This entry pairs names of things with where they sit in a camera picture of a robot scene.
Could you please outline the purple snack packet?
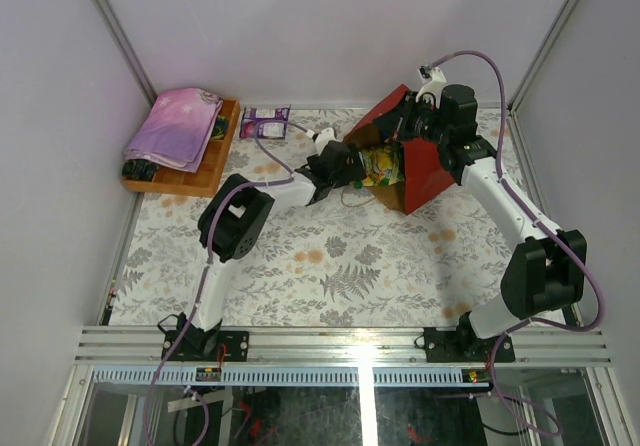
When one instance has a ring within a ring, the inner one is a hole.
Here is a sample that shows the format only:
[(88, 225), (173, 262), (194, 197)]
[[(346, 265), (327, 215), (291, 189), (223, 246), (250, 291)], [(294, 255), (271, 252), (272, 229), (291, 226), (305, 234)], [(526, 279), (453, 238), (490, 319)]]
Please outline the purple snack packet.
[(245, 107), (239, 137), (281, 140), (286, 137), (290, 107), (252, 108)]

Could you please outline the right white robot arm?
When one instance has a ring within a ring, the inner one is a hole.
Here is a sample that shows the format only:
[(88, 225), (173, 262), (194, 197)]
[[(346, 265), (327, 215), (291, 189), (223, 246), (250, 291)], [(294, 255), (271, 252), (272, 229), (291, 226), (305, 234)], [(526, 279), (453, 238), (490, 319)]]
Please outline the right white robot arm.
[(474, 90), (454, 84), (437, 103), (407, 91), (373, 121), (386, 139), (434, 144), (441, 167), (484, 207), (511, 250), (499, 294), (459, 321), (456, 348), (472, 361), (490, 351), (491, 338), (581, 300), (586, 259), (584, 236), (563, 230), (510, 182), (497, 150), (477, 131), (477, 109)]

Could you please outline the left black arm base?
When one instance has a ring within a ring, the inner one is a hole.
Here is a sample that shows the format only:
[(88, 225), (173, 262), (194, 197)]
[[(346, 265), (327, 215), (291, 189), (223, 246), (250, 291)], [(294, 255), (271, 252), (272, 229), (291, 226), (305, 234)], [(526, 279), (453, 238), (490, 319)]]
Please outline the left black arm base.
[(246, 362), (250, 345), (250, 333), (240, 330), (222, 330), (221, 324), (205, 331), (189, 325), (177, 346), (178, 336), (187, 324), (187, 316), (171, 314), (156, 325), (164, 336), (162, 358), (169, 361)]

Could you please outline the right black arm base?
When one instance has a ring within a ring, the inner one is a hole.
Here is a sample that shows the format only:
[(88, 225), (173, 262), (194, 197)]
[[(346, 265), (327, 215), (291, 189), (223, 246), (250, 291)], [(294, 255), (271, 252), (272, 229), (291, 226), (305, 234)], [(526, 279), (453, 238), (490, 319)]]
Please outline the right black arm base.
[[(413, 346), (424, 352), (428, 363), (491, 363), (492, 354), (498, 343), (501, 331), (487, 338), (479, 337), (471, 324), (471, 313), (463, 313), (453, 328), (424, 327), (414, 341)], [(510, 336), (501, 342), (495, 351), (497, 363), (514, 363), (514, 348), (506, 347)]]

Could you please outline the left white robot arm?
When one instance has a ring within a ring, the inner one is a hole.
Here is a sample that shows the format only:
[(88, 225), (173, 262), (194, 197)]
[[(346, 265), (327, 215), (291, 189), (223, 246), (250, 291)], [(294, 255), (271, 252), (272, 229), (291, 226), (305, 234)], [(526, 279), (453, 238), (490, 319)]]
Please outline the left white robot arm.
[(316, 204), (332, 190), (364, 178), (357, 147), (335, 140), (284, 179), (252, 182), (240, 174), (229, 176), (198, 220), (206, 256), (193, 311), (187, 315), (194, 328), (185, 336), (186, 351), (201, 361), (217, 353), (214, 331), (220, 328), (232, 283), (228, 263), (252, 250), (272, 214)]

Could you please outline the red paper bag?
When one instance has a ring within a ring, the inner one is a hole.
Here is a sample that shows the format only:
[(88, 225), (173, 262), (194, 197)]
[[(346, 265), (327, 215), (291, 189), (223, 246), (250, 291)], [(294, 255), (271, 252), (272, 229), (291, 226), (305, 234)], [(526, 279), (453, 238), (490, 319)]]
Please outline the red paper bag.
[[(381, 134), (373, 120), (388, 113), (408, 91), (404, 84), (396, 87), (359, 120), (343, 141), (360, 148), (381, 145)], [(441, 167), (435, 144), (421, 139), (403, 141), (402, 152), (405, 180), (389, 186), (371, 186), (369, 190), (388, 209), (409, 215), (435, 199), (454, 180)]]

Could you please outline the yellow green snack packet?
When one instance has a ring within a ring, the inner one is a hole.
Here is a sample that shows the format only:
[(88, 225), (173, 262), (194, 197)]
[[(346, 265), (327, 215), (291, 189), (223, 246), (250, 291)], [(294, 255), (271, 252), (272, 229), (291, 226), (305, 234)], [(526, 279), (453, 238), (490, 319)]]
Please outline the yellow green snack packet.
[(397, 144), (378, 145), (358, 151), (365, 177), (355, 182), (357, 189), (391, 186), (405, 181), (402, 148)]

